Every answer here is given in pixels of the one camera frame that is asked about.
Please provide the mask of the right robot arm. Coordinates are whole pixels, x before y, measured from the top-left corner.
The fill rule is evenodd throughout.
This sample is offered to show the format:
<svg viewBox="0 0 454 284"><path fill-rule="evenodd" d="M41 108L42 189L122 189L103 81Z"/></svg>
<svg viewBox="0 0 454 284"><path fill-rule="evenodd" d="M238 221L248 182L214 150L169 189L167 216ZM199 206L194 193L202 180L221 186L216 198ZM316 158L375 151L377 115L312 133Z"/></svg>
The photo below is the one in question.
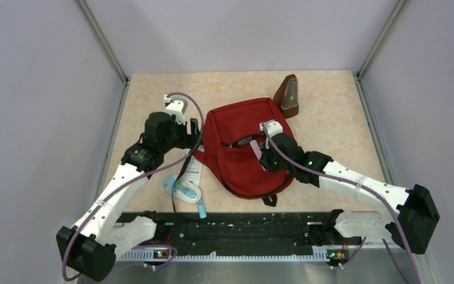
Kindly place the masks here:
<svg viewBox="0 0 454 284"><path fill-rule="evenodd" d="M332 190L371 208L370 211L333 210L323 227L331 244L344 238L371 237L392 240L414 254L424 254L440 220L430 191L392 185L355 172L319 151L303 151L285 133L267 137L260 145L264 170L286 172L300 183Z"/></svg>

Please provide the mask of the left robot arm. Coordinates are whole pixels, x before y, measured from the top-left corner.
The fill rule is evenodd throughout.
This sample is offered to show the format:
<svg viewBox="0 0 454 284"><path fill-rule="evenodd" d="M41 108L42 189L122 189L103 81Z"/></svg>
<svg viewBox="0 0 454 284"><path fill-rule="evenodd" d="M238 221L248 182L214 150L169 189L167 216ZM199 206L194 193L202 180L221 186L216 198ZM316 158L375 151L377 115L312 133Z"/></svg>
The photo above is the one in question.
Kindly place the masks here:
<svg viewBox="0 0 454 284"><path fill-rule="evenodd" d="M128 202L152 177L186 160L191 152L166 166L164 156L174 148L193 150L199 145L205 120L186 121L181 115L153 112L145 120L144 131L124 153L116 172L98 199L71 227L61 227L56 235L66 282L79 275L97 282L104 280L115 262L137 245L149 241L160 244L166 237L164 226L148 217L136 217L114 228ZM71 268L78 275L69 276Z"/></svg>

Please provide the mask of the blue packaged scissors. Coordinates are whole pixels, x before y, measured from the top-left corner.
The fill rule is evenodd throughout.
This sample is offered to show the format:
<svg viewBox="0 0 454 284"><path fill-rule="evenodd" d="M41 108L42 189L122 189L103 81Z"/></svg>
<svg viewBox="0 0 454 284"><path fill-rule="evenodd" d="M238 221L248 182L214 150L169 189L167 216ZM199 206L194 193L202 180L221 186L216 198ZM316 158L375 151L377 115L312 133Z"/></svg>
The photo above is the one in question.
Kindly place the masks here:
<svg viewBox="0 0 454 284"><path fill-rule="evenodd" d="M163 190L189 205L198 203L202 198L200 188L183 177L179 179L178 174L168 175L163 180Z"/></svg>

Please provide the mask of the brown wooden metronome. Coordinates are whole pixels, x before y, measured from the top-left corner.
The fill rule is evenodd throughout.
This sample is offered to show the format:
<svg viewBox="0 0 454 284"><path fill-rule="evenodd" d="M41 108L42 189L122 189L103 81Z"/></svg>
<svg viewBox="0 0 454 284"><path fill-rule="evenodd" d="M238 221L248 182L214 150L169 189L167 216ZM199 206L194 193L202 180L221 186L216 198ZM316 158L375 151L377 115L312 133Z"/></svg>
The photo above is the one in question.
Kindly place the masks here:
<svg viewBox="0 0 454 284"><path fill-rule="evenodd" d="M295 74L290 74L285 77L273 96L273 101L285 119L293 118L299 114L298 95L298 78Z"/></svg>

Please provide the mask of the light blue marker pen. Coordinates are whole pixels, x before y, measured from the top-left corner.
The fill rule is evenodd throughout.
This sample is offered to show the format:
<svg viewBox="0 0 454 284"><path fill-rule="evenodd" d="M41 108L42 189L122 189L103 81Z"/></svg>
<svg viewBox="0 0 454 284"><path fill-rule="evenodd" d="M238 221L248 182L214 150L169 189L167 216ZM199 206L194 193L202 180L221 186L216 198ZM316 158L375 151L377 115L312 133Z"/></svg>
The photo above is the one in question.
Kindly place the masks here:
<svg viewBox="0 0 454 284"><path fill-rule="evenodd" d="M202 200L198 202L198 211L200 219L205 219L207 217L206 208Z"/></svg>

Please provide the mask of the blue round tape tin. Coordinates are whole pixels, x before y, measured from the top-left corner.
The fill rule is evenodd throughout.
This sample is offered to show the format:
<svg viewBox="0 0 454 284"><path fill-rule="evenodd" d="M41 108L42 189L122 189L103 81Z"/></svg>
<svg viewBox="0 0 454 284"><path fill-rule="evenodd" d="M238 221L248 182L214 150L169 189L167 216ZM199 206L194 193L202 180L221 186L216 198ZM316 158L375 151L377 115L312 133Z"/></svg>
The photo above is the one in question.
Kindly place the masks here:
<svg viewBox="0 0 454 284"><path fill-rule="evenodd" d="M249 144L249 142L253 139L253 137L251 135L249 136L246 136L246 137L243 137L243 138L240 138L237 142L236 142L236 145L237 146L243 146L243 145L246 145L246 144Z"/></svg>

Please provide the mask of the white paper tag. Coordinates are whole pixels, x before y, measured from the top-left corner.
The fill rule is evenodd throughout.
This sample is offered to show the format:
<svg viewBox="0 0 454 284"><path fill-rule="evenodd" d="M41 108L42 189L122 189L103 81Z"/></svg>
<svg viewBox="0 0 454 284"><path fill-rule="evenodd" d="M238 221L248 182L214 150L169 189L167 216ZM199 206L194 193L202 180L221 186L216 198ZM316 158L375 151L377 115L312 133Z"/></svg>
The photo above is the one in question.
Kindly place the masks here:
<svg viewBox="0 0 454 284"><path fill-rule="evenodd" d="M195 186L200 185L203 164L199 162L193 154L190 155L190 161L187 165L186 171L182 176L188 182Z"/></svg>

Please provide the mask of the pink highlighter pen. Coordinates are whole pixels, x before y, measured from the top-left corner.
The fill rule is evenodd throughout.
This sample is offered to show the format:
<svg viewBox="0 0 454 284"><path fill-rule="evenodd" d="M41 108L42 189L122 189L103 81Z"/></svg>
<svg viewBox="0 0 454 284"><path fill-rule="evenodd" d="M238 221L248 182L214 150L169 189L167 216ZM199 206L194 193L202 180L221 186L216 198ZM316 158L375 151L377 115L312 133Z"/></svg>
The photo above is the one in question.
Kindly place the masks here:
<svg viewBox="0 0 454 284"><path fill-rule="evenodd" d="M260 160L261 157L262 157L262 151L261 151L260 146L258 145L257 141L256 140L251 140L249 142L249 145L252 148L252 151L254 152L255 157L257 158L257 160Z"/></svg>

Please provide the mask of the red backpack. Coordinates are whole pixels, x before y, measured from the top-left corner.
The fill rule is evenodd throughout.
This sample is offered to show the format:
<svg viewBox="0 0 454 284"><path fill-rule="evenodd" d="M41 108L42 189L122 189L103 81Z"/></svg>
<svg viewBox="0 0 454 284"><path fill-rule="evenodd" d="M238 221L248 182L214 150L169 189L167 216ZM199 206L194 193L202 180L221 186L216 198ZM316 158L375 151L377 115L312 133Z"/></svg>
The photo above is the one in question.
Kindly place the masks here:
<svg viewBox="0 0 454 284"><path fill-rule="evenodd" d="M266 172L249 144L236 142L251 135L262 143L265 138L260 123L276 120L284 133L292 130L271 98L255 98L215 108L207 113L203 130L203 150L194 157L209 168L231 194L244 199L262 199L275 207L277 194L287 188L293 178L284 171Z"/></svg>

